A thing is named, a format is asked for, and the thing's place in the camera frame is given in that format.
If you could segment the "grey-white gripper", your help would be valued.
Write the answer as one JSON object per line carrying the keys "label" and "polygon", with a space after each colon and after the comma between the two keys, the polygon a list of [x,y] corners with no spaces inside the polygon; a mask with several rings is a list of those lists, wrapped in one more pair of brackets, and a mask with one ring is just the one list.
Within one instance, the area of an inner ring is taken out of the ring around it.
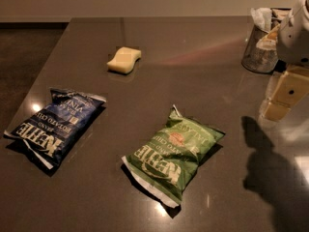
{"label": "grey-white gripper", "polygon": [[[300,66],[309,65],[308,0],[297,0],[280,25],[256,43],[261,50],[275,50],[281,61]],[[280,121],[309,94],[309,76],[296,72],[275,72],[269,80],[261,115]]]}

